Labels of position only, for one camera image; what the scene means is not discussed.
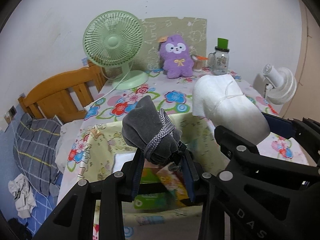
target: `purple plush toy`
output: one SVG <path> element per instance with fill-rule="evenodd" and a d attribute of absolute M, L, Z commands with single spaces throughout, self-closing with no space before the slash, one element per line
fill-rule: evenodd
<path fill-rule="evenodd" d="M 191 77 L 193 60 L 189 54 L 189 48 L 178 34 L 168 37 L 160 47 L 160 56 L 164 59 L 164 70 L 167 70 L 168 78 Z"/>

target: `white towel roll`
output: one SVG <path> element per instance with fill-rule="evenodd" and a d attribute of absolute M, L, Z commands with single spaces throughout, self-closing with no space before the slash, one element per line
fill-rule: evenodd
<path fill-rule="evenodd" d="M 270 127 L 260 110 L 242 93 L 229 74 L 206 75 L 192 92 L 192 113 L 210 119 L 257 145 L 270 134 Z"/>

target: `fan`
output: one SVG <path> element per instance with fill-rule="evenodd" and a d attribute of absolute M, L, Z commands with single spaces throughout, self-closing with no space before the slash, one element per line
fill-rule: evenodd
<path fill-rule="evenodd" d="M 267 64 L 262 70 L 263 76 L 271 83 L 272 88 L 267 89 L 268 100 L 275 105 L 283 105 L 288 102 L 297 90 L 297 81 L 290 69 L 275 67 Z"/>
<path fill-rule="evenodd" d="M 86 28 L 83 47 L 88 58 L 105 68 L 122 67 L 122 74 L 112 82 L 112 87 L 127 90 L 148 80 L 148 75 L 133 70 L 129 62 L 139 52 L 143 33 L 137 17 L 124 11 L 108 11 L 97 16 Z"/>

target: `crumpled white cloth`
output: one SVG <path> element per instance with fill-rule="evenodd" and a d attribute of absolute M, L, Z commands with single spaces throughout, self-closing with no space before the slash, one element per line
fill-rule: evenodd
<path fill-rule="evenodd" d="M 28 178 L 20 174 L 14 180 L 9 181 L 8 188 L 16 201 L 18 216 L 21 218 L 31 217 L 32 210 L 37 205 Z"/>
<path fill-rule="evenodd" d="M 243 94 L 229 74 L 203 76 L 193 87 L 192 113 L 222 125 L 249 142 L 258 145 L 270 128 L 261 111 Z"/>

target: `fan base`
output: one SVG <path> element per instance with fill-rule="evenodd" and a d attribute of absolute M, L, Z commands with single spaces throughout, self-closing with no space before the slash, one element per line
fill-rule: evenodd
<path fill-rule="evenodd" d="M 147 82 L 148 80 L 148 74 L 141 70 L 130 71 L 126 76 L 125 80 L 119 84 L 122 77 L 123 75 L 120 75 L 120 77 L 114 80 L 112 83 L 112 87 L 113 88 L 116 87 L 116 90 L 127 90 L 131 88 L 135 88 Z"/>

